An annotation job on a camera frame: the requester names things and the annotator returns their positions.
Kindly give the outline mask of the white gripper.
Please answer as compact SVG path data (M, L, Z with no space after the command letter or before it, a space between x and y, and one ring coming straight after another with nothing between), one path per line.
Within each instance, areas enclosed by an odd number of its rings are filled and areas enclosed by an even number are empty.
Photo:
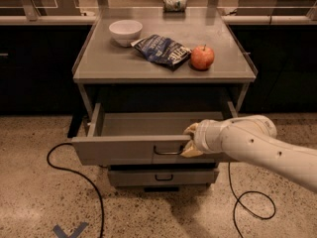
M182 150L185 158L194 158L203 154L217 154L222 152L220 135L228 125L225 121L203 120L199 124L193 123L184 131L184 135L193 136Z

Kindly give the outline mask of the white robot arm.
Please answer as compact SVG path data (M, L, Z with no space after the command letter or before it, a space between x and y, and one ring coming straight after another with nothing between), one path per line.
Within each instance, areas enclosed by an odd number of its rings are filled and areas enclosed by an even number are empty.
M277 140L275 125L265 116L203 120L187 127L184 134L191 139L183 157L224 153L317 192L317 150Z

